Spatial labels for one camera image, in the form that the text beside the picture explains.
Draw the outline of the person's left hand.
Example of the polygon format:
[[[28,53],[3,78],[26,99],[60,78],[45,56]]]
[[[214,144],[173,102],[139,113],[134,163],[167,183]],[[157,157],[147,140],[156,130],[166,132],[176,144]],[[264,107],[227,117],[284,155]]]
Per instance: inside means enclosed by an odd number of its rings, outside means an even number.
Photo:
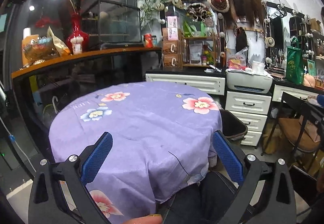
[[[163,218],[160,214],[151,214],[148,216],[129,219],[123,224],[162,224]]]

